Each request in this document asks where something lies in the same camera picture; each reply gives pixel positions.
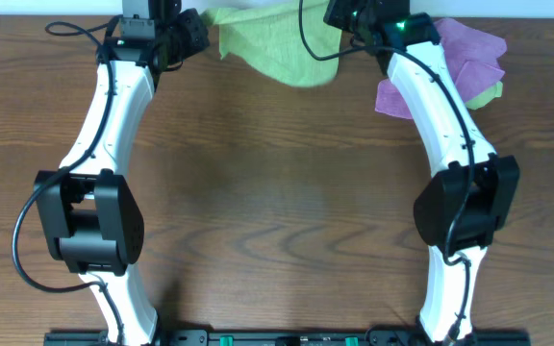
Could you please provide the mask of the green microfiber cloth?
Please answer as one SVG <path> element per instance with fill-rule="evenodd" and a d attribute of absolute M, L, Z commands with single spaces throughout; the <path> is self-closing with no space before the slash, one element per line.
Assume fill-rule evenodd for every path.
<path fill-rule="evenodd" d="M 323 16 L 328 3 L 309 0 L 298 10 L 296 1 L 250 9 L 213 7 L 201 17 L 209 27 L 219 31 L 219 53 L 222 58 L 237 56 L 251 67 L 290 87 L 318 87 L 337 75 L 337 59 L 319 62 L 319 56 L 340 50 L 341 30 L 328 26 Z M 303 24 L 298 15 L 303 14 Z"/>

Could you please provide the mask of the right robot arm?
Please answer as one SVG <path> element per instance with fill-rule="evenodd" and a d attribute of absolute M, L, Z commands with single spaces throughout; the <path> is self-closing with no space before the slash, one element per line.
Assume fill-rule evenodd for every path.
<path fill-rule="evenodd" d="M 448 70 L 441 36 L 407 1 L 334 1 L 326 23 L 364 44 L 415 122 L 431 180 L 414 203 L 427 244 L 424 304 L 412 345 L 526 345 L 526 334 L 476 331 L 470 317 L 477 272 L 512 204 L 519 167 L 500 157 L 471 119 Z"/>

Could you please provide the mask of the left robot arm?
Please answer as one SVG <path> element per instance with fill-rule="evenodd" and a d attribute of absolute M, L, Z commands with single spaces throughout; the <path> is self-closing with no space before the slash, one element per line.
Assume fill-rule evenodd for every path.
<path fill-rule="evenodd" d="M 161 75 L 210 43 L 198 11 L 178 1 L 124 2 L 103 29 L 81 132 L 58 170 L 38 172 L 34 201 L 50 256 L 91 289 L 107 321 L 98 344 L 151 345 L 159 317 L 139 274 L 144 223 L 129 159 Z"/>

